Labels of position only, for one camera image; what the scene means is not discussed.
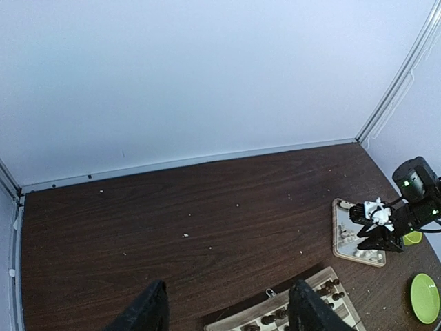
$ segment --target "wood grain surface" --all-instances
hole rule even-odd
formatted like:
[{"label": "wood grain surface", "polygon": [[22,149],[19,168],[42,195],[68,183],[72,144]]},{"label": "wood grain surface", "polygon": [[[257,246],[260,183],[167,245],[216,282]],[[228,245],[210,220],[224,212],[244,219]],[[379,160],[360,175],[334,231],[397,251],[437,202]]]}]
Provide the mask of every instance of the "wood grain surface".
[{"label": "wood grain surface", "polygon": [[334,268],[368,331],[433,330],[409,303],[415,274],[441,285],[427,240],[388,253],[383,268],[339,259],[331,244],[336,197],[397,195],[358,144],[29,194],[26,330],[100,330],[154,279],[167,283],[171,330],[202,330],[207,316],[317,265]]}]

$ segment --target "white wall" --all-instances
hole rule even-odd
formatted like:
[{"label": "white wall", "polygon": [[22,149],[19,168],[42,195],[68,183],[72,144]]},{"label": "white wall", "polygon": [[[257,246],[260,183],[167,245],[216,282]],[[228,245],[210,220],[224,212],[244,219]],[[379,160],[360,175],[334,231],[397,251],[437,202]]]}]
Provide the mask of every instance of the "white wall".
[{"label": "white wall", "polygon": [[[413,75],[410,90],[367,148],[389,179],[402,162],[419,155],[441,176],[441,41]],[[441,234],[428,237],[441,258]]]},{"label": "white wall", "polygon": [[20,185],[354,138],[433,0],[2,1]]},{"label": "white wall", "polygon": [[0,188],[0,330],[10,330],[9,254],[15,204]]}]

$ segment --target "wooden table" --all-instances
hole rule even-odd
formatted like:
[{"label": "wooden table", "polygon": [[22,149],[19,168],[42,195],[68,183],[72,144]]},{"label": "wooden table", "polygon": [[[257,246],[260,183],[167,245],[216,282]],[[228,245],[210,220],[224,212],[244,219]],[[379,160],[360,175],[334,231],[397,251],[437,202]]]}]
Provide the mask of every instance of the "wooden table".
[{"label": "wooden table", "polygon": [[441,285],[441,264],[427,240],[388,253],[384,268],[332,254],[331,202],[379,196],[397,197],[358,144],[29,194],[26,330],[99,330],[153,279],[167,283],[170,329],[201,330],[207,315],[328,265],[368,331],[433,330],[409,304],[416,273]]}]

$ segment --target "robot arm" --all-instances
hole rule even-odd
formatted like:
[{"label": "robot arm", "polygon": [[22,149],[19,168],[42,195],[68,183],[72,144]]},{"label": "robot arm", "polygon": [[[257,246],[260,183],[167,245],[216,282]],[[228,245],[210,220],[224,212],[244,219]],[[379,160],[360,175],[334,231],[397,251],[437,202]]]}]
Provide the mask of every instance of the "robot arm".
[{"label": "robot arm", "polygon": [[[363,225],[358,233],[366,239],[358,245],[360,250],[404,250],[402,237],[412,231],[438,233],[422,227],[441,217],[441,181],[422,157],[404,162],[394,172],[393,181],[402,196],[392,203],[378,198],[375,202],[358,203],[349,210],[349,218]],[[401,200],[407,203],[394,208]]]}]

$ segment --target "green plate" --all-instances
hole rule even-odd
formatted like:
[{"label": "green plate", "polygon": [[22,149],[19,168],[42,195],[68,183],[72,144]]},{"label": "green plate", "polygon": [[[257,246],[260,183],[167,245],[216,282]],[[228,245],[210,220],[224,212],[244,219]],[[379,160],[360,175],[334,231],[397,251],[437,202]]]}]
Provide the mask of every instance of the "green plate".
[{"label": "green plate", "polygon": [[412,308],[417,318],[424,324],[436,321],[440,313],[440,294],[432,278],[417,274],[411,287]]}]

